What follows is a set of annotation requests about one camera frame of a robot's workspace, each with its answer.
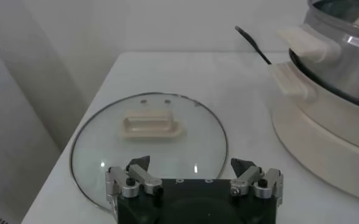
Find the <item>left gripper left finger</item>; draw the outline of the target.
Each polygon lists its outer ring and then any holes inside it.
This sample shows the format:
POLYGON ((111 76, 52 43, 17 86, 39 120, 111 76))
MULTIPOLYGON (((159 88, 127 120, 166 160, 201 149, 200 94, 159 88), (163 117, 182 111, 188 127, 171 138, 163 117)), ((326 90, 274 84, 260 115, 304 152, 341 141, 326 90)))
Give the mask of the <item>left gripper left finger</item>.
POLYGON ((105 173, 105 194, 112 206, 111 212, 118 212, 118 197, 135 198, 140 189, 148 195, 158 195, 163 189, 163 181, 148 173, 150 156, 132 159, 125 169, 109 167, 105 173))

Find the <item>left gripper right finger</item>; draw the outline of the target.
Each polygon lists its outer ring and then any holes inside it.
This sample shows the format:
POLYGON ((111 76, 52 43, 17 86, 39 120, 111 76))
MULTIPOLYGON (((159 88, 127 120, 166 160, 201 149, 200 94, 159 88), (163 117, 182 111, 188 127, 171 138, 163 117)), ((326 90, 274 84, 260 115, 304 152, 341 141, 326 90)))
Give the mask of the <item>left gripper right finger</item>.
POLYGON ((230 194, 233 197, 248 195, 250 191, 259 199, 276 199, 276 206, 283 203, 283 179, 279 169, 266 172, 252 161, 232 158, 230 165, 236 178, 230 180, 230 194))

